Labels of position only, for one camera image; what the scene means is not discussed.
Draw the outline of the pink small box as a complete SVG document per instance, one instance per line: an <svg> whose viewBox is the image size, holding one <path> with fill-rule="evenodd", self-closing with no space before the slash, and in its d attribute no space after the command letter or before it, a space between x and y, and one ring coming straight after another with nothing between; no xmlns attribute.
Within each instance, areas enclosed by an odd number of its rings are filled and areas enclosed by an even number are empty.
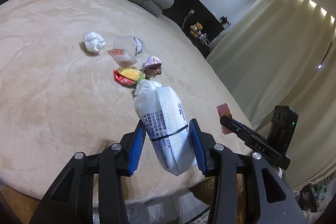
<svg viewBox="0 0 336 224"><path fill-rule="evenodd" d="M226 122L229 120L229 119L232 119L232 114L231 114L231 111L230 111L230 108L228 106L228 103L223 103L221 105L218 105L217 106L217 112L218 112L218 115L219 115L219 118L220 118L220 124L221 124L221 128L222 128L222 133L224 135L228 135L230 133L232 133L232 131L228 128L226 128Z"/></svg>

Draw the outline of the brown teddy bear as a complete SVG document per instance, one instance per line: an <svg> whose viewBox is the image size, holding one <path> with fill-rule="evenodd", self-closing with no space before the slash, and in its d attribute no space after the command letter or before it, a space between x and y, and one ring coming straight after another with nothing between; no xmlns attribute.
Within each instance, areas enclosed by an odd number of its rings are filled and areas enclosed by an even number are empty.
<svg viewBox="0 0 336 224"><path fill-rule="evenodd" d="M197 38L201 34L201 30L203 29L203 26L199 23L196 22L193 26L190 26L189 33Z"/></svg>

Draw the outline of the black plant figurine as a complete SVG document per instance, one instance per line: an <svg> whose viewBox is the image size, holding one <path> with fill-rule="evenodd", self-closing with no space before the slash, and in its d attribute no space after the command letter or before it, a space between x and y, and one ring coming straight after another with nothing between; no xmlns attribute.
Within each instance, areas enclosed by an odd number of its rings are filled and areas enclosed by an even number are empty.
<svg viewBox="0 0 336 224"><path fill-rule="evenodd" d="M231 25L230 21L228 20L228 16L221 16L219 19L219 23L224 27L228 27Z"/></svg>

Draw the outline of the white printed tissue pack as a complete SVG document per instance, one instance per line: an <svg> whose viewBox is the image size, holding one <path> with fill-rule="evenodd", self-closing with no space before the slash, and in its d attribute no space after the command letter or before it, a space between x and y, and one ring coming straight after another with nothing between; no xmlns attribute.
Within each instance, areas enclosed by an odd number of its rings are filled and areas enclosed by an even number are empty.
<svg viewBox="0 0 336 224"><path fill-rule="evenodd" d="M142 80L136 85L134 95L135 111L163 169L179 176L194 166L188 120L173 88Z"/></svg>

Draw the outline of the purple colourful snack wrapper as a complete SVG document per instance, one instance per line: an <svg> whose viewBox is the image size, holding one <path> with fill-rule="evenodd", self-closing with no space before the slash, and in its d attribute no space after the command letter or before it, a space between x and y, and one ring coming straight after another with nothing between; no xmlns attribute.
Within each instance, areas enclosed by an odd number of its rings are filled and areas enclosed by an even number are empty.
<svg viewBox="0 0 336 224"><path fill-rule="evenodd" d="M161 63L162 63L162 61L158 57L155 57L155 56L151 55L147 58L144 66L147 67L149 65L161 64Z"/></svg>

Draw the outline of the brown chocolate snack wrapper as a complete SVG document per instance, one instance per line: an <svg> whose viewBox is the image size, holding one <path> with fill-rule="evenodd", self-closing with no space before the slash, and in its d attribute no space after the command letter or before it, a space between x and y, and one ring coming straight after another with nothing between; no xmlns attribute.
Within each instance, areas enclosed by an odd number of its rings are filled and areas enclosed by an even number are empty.
<svg viewBox="0 0 336 224"><path fill-rule="evenodd" d="M162 64L150 64L141 69L147 80L162 74Z"/></svg>

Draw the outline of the clear trash bag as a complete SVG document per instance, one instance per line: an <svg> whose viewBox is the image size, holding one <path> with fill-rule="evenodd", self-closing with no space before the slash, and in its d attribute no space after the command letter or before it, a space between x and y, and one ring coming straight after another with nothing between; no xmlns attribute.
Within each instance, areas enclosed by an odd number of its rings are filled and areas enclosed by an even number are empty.
<svg viewBox="0 0 336 224"><path fill-rule="evenodd" d="M208 210L189 190L126 205L129 223L190 223Z"/></svg>

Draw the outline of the clear plastic printed cup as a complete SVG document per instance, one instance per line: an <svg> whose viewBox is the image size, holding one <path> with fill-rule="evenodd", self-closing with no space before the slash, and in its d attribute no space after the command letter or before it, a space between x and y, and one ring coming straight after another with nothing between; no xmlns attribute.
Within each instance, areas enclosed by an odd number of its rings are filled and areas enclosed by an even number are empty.
<svg viewBox="0 0 336 224"><path fill-rule="evenodd" d="M145 43L135 36L122 36L116 38L113 47L108 53L117 62L135 61L145 52Z"/></svg>

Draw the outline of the beige plush bed blanket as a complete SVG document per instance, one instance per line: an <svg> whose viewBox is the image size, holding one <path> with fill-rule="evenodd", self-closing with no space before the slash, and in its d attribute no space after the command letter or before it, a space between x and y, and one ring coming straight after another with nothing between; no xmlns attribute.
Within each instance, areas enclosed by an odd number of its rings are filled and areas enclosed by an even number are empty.
<svg viewBox="0 0 336 224"><path fill-rule="evenodd" d="M87 52L83 34L106 42ZM1 180L42 198L78 151L101 152L138 123L133 90L117 83L108 53L116 38L135 36L148 56L163 62L157 77L181 99L188 119L232 151L249 149L223 135L216 107L228 103L234 118L248 119L212 67L165 16L126 0L9 0L1 5Z"/></svg>

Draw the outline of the beige curtain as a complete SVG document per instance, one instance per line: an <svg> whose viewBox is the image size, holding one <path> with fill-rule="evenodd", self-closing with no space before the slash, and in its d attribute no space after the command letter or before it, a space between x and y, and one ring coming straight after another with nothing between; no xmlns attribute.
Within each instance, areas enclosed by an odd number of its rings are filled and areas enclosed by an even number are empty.
<svg viewBox="0 0 336 224"><path fill-rule="evenodd" d="M207 57L252 128L298 112L287 170L295 189L335 171L335 17L311 0L257 0Z"/></svg>

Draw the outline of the white tissue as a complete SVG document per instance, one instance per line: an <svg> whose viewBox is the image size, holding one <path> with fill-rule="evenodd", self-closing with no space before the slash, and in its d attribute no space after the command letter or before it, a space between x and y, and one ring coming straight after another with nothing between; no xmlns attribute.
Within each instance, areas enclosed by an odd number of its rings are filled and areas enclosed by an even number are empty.
<svg viewBox="0 0 336 224"><path fill-rule="evenodd" d="M83 34L83 43L87 52L92 54L99 54L106 46L105 39L96 32L87 32Z"/></svg>

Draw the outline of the yellow red snack wrapper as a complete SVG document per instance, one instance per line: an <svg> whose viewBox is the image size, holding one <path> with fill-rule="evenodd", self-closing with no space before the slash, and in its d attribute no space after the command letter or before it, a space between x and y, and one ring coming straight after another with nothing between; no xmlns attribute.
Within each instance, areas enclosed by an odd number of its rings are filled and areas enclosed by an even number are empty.
<svg viewBox="0 0 336 224"><path fill-rule="evenodd" d="M145 79L145 74L136 67L118 68L113 71L116 82L123 86L137 85Z"/></svg>

